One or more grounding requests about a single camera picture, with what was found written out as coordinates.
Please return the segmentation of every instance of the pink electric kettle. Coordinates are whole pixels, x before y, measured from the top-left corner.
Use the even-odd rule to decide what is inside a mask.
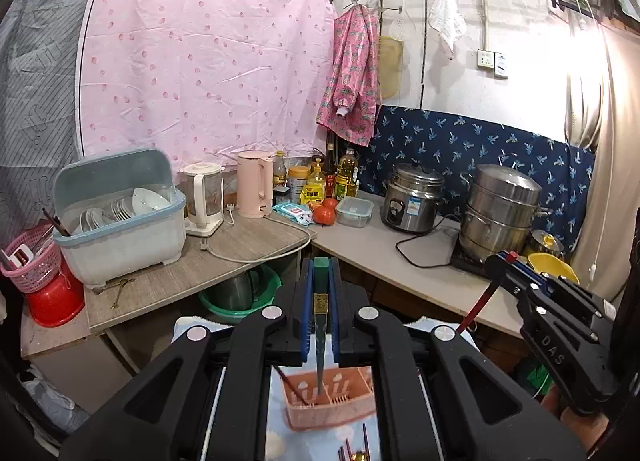
[[[238,153],[238,212],[244,217],[271,213],[273,199],[273,159],[269,152]]]

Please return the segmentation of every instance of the electrical outlet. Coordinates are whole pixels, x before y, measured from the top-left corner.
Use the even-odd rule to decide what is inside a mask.
[[[495,54],[494,73],[496,78],[509,78],[507,73],[507,57],[504,53]]]
[[[478,67],[494,68],[494,52],[478,50]]]

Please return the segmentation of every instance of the stainless steel steamer pot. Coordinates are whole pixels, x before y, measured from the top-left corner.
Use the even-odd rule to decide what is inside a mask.
[[[526,174],[500,165],[478,165],[476,174],[460,175],[469,184],[460,244],[484,262],[501,250],[522,251],[534,217],[548,215],[539,205],[542,187]]]

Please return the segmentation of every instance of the pink floral jacket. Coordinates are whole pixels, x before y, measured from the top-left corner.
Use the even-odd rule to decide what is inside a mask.
[[[378,10],[354,6],[334,21],[334,68],[316,122],[368,146],[379,103]]]

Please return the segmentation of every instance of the blue lid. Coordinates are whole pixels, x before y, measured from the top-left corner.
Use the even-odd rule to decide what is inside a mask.
[[[78,201],[148,184],[173,186],[167,155],[155,148],[117,152],[66,165],[53,182],[53,205],[62,214]]]

